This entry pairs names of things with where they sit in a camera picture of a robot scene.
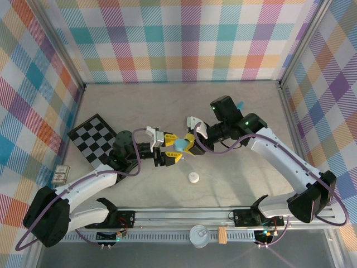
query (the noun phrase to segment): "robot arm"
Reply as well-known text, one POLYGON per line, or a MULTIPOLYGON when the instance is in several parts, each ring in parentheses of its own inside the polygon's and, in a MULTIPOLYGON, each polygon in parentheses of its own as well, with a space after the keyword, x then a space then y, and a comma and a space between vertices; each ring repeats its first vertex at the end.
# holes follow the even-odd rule
POLYGON ((257 210, 265 218, 295 216, 302 222, 310 223, 313 216, 322 211, 332 198, 331 193, 313 177, 320 178, 334 189, 336 176, 330 171, 322 173, 301 159, 256 114, 250 113, 243 117, 229 96, 223 96, 210 105, 221 122, 210 127, 198 118, 188 117, 189 133, 185 138, 189 144, 184 151, 202 155, 206 151, 214 152, 214 144, 219 141, 227 138, 238 140, 245 135, 253 134, 254 137, 246 138, 240 143, 270 162, 288 180, 294 191, 276 197, 265 195, 252 205, 252 209, 257 210), (193 125, 199 122, 201 124, 196 132, 200 134, 200 144, 190 136, 194 132, 193 125))
MULTIPOLYGON (((113 169, 108 165, 100 165, 86 176, 104 170, 113 169)), ((68 232, 74 229, 93 223, 101 223, 110 216, 110 209, 107 205, 99 202, 100 199, 88 206, 81 207, 80 204, 104 188, 113 186, 117 182, 117 175, 106 173, 94 176, 69 190, 69 187, 77 181, 55 189, 50 189, 47 186, 41 188, 23 219, 23 225, 30 228, 43 209, 63 190, 68 190, 48 209, 32 230, 32 233, 46 247, 57 244, 68 232)))
MULTIPOLYGON (((140 159, 153 159, 155 166, 171 166, 182 158, 179 152, 161 152, 162 147, 169 147, 178 139, 175 134, 152 127, 146 128, 146 134, 150 136, 150 142, 136 144, 140 159)), ((106 164, 124 173, 130 173, 138 165, 131 131, 124 130, 117 134, 106 164)), ((117 182, 124 178, 124 175, 119 175, 117 182)))

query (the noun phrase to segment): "light blue object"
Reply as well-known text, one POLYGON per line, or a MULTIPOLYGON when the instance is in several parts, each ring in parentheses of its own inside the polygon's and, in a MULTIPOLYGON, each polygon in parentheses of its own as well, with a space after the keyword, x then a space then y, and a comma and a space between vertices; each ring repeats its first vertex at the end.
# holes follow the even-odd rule
POLYGON ((238 104, 235 105, 237 107, 237 109, 242 110, 243 106, 244 106, 244 102, 240 102, 238 104))
POLYGON ((173 143, 173 148, 178 152, 183 152, 189 144, 190 142, 188 140, 179 138, 173 143))

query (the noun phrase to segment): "wire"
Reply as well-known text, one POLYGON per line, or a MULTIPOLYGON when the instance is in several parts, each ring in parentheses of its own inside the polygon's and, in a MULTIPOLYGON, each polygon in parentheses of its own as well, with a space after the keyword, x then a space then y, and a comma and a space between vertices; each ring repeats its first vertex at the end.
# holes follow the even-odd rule
MULTIPOLYGON (((99 176, 99 175, 103 175, 103 174, 112 174, 112 173, 115 173, 115 174, 119 174, 119 175, 123 175, 123 176, 127 176, 127 177, 134 177, 136 175, 138 175, 141 171, 141 162, 140 162, 140 154, 139 154, 139 149, 138 149, 138 146, 136 144, 136 140, 135 140, 135 133, 136 132, 139 132, 139 131, 145 131, 146 128, 138 128, 137 130, 134 130, 133 133, 132 133, 132 141, 133 141, 133 146, 134 146, 134 150, 135 150, 135 155, 136 155, 136 158, 138 160, 138 170, 134 173, 134 174, 129 174, 129 173, 124 173, 124 172, 121 172, 121 171, 116 171, 116 170, 103 170, 103 171, 100 171, 100 172, 97 172, 97 173, 93 173, 93 174, 90 174, 88 176, 85 176, 83 178, 81 178, 80 180, 76 181, 74 184, 71 184, 68 189, 65 189, 63 190, 62 193, 58 194, 51 202, 49 202, 47 204, 47 206, 43 209, 43 211, 38 215, 38 217, 34 220, 34 222, 31 224, 31 226, 29 227, 29 229, 25 232, 25 234, 20 238, 19 242, 16 244, 15 246, 15 250, 16 251, 20 251, 20 250, 24 250, 26 249, 27 247, 31 246, 33 243, 37 242, 38 239, 35 239, 31 242, 29 242, 28 244, 24 245, 24 246, 21 246, 21 244, 24 242, 24 240, 27 238, 27 236, 32 232, 32 230, 34 229, 34 227, 38 224, 38 222, 40 221, 40 219, 45 215, 45 213, 50 209, 50 207, 57 201, 59 200, 62 196, 64 196, 66 193, 69 192, 69 190, 72 190, 74 187, 76 187, 78 184, 81 184, 82 182, 88 180, 88 179, 91 179, 95 176, 99 176)), ((87 240, 83 235, 81 235, 79 233, 79 231, 76 229, 75 230, 76 233, 86 242, 89 242, 89 240, 87 240)))
MULTIPOLYGON (((229 146, 226 145, 225 143, 223 143, 223 141, 221 141, 220 143, 221 143, 224 147, 229 148, 229 146)), ((234 149, 239 149, 239 148, 241 148, 242 145, 243 145, 243 144, 240 144, 238 147, 233 148, 233 150, 234 150, 234 149)))
POLYGON ((275 225, 274 232, 276 232, 278 230, 278 223, 277 223, 277 220, 274 217, 272 219, 273 219, 274 225, 275 225))
POLYGON ((229 216, 232 212, 233 212, 233 210, 228 213, 228 218, 229 218, 231 221, 234 221, 234 219, 229 216))
POLYGON ((123 218, 119 218, 118 220, 120 221, 121 225, 126 225, 126 228, 123 228, 123 229, 128 232, 128 223, 127 223, 127 221, 125 219, 123 219, 123 218))
MULTIPOLYGON (((195 125, 195 128, 194 128, 194 135, 195 135, 195 138, 196 138, 196 141, 197 143, 200 145, 200 147, 206 151, 206 152, 209 152, 210 154, 214 154, 214 155, 224 155, 226 154, 227 152, 233 150, 234 146, 237 145, 238 143, 242 142, 243 140, 245 140, 246 138, 256 138, 256 137, 259 137, 259 138, 262 138, 266 141, 269 141, 271 142, 272 144, 274 144, 276 147, 280 148, 283 152, 285 152, 285 154, 287 154, 294 162, 296 162, 297 165, 299 165, 304 171, 306 172, 310 172, 308 167, 305 166, 303 163, 301 163, 293 154, 291 154, 285 147, 283 147, 282 145, 280 145, 278 142, 276 142, 275 140, 269 138, 269 137, 266 137, 264 135, 260 135, 260 134, 247 134, 241 138, 239 138, 235 143, 233 143, 227 150, 223 151, 223 152, 213 152, 211 150, 209 150, 208 148, 206 148, 206 146, 203 145, 203 143, 200 141, 199 137, 198 137, 198 134, 197 134, 197 128, 201 125, 201 122, 197 123, 195 125)), ((334 190, 331 189, 331 187, 329 187, 324 181, 322 181, 318 176, 316 176, 314 173, 310 173, 310 176, 312 176, 318 183, 320 183, 327 191, 329 191, 332 196, 336 199, 336 201, 340 204, 344 214, 345 214, 345 221, 342 222, 342 223, 336 223, 336 222, 330 222, 326 219, 323 219, 321 217, 319 217, 318 215, 315 215, 315 217, 319 220, 321 220, 322 222, 325 222, 327 224, 330 224, 330 225, 333 225, 333 226, 338 226, 338 227, 341 227, 341 226, 344 226, 346 225, 349 220, 350 220, 350 216, 348 215, 348 212, 347 212, 347 209, 345 207, 345 205, 343 204, 341 198, 339 198, 337 196, 337 194, 335 193, 334 190)))

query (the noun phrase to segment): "metal frame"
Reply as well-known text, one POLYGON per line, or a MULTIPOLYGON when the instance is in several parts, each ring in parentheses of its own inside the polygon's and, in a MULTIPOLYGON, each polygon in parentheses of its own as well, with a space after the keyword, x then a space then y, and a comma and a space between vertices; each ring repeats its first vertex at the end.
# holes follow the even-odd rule
POLYGON ((326 229, 325 236, 331 256, 336 267, 352 268, 351 258, 347 252, 339 229, 326 229))
POLYGON ((334 0, 322 0, 320 5, 317 8, 317 11, 315 12, 313 18, 311 19, 310 23, 307 26, 307 30, 304 33, 304 35, 302 36, 302 39, 300 41, 300 43, 298 44, 297 49, 294 52, 294 55, 291 59, 291 61, 288 64, 288 67, 286 68, 282 79, 280 81, 280 84, 282 86, 282 88, 284 88, 284 86, 286 85, 287 80, 290 78, 290 76, 293 74, 293 72, 295 71, 297 64, 299 62, 299 60, 302 57, 302 54, 304 53, 304 51, 306 50, 306 48, 308 47, 311 39, 313 38, 317 28, 320 25, 320 22, 322 21, 322 19, 324 18, 324 15, 326 14, 326 12, 329 10, 332 2, 334 0))
MULTIPOLYGON (((70 130, 72 130, 72 129, 74 128, 74 125, 76 124, 77 117, 78 117, 78 113, 79 113, 79 109, 80 109, 80 107, 81 107, 81 105, 82 105, 82 100, 83 100, 83 96, 84 96, 84 93, 85 93, 85 87, 86 87, 86 86, 84 86, 83 90, 81 90, 81 92, 80 92, 80 96, 79 96, 79 98, 78 98, 77 110, 76 110, 76 112, 75 112, 75 114, 74 114, 72 124, 71 124, 71 126, 70 126, 70 128, 69 128, 70 130)), ((66 147, 64 148, 64 152, 63 152, 63 155, 62 155, 62 164, 64 164, 64 160, 66 159, 66 156, 67 156, 67 153, 68 153, 69 143, 70 143, 70 139, 69 139, 69 137, 68 137, 67 142, 66 142, 66 145, 65 145, 66 147)))
POLYGON ((27 0, 29 7, 32 9, 33 13, 35 14, 36 18, 38 19, 40 25, 44 29, 47 37, 51 41, 54 49, 60 56, 61 60, 64 62, 67 70, 69 71, 72 78, 75 80, 76 84, 80 88, 81 91, 84 91, 85 83, 83 82, 76 66, 74 65, 71 57, 67 53, 67 50, 64 44, 61 41, 60 36, 58 35, 56 29, 53 27, 52 23, 50 22, 49 18, 46 15, 46 11, 44 10, 43 6, 38 3, 37 0, 27 0))
POLYGON ((288 126, 288 130, 291 136, 292 140, 292 145, 294 147, 294 150, 298 156, 300 156, 302 159, 306 160, 306 151, 302 146, 302 140, 299 135, 299 131, 297 129, 297 124, 295 122, 293 112, 291 110, 291 107, 289 105, 288 97, 286 96, 285 90, 283 90, 279 84, 279 82, 276 82, 276 87, 278 90, 278 95, 279 99, 283 108, 283 113, 285 115, 286 123, 288 126))
MULTIPOLYGON (((183 208, 118 208, 118 210, 133 210, 136 212, 135 224, 129 229, 128 238, 121 242, 189 242, 187 234, 195 225, 203 225, 213 236, 213 241, 218 227, 224 226, 227 229, 228 241, 232 242, 251 242, 255 241, 251 233, 254 231, 271 229, 264 227, 235 227, 234 221, 229 219, 229 214, 235 209, 250 209, 250 207, 183 207, 183 208)), ((343 214, 339 212, 338 204, 326 206, 319 215, 328 220, 342 221, 343 214)), ((289 229, 326 229, 335 228, 318 219, 306 224, 295 217, 290 217, 289 229)), ((116 232, 117 229, 86 229, 81 228, 80 232, 90 241, 95 240, 96 232, 116 232)), ((75 233, 68 233, 61 242, 84 242, 75 233)))
MULTIPOLYGON (((28 236, 27 242, 30 242, 35 239, 36 237, 33 234, 30 234, 28 236)), ((26 248, 22 255, 23 257, 20 268, 35 268, 40 258, 42 247, 42 243, 36 242, 31 247, 26 248)))

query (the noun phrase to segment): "colorful plaid fabric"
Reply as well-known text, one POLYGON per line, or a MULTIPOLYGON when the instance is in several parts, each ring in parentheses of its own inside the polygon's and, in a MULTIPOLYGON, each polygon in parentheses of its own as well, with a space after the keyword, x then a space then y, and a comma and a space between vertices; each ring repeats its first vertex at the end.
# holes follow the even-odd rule
POLYGON ((83 79, 96 83, 275 79, 306 2, 42 0, 83 79))
POLYGON ((61 162, 79 91, 25 0, 0 0, 0 267, 37 190, 61 162))
POLYGON ((295 41, 294 41, 293 45, 291 46, 290 51, 289 51, 289 53, 288 53, 288 55, 287 55, 287 57, 286 57, 286 59, 284 61, 283 67, 280 70, 280 73, 278 75, 278 80, 281 80, 281 77, 283 76, 286 68, 288 67, 288 65, 290 63, 290 60, 293 57, 293 55, 295 53, 295 50, 298 47, 298 44, 300 43, 300 41, 301 41, 301 39, 303 37, 303 34, 307 30, 308 24, 310 23, 311 18, 315 14, 315 11, 316 11, 316 9, 319 6, 321 1, 322 0, 314 0, 313 1, 313 4, 312 4, 312 6, 311 6, 311 8, 310 8, 310 10, 309 10, 304 22, 303 22, 300 30, 299 30, 299 33, 297 34, 297 36, 295 38, 295 41))
POLYGON ((304 52, 287 94, 308 160, 337 176, 351 225, 341 229, 357 251, 357 1, 334 1, 304 52))

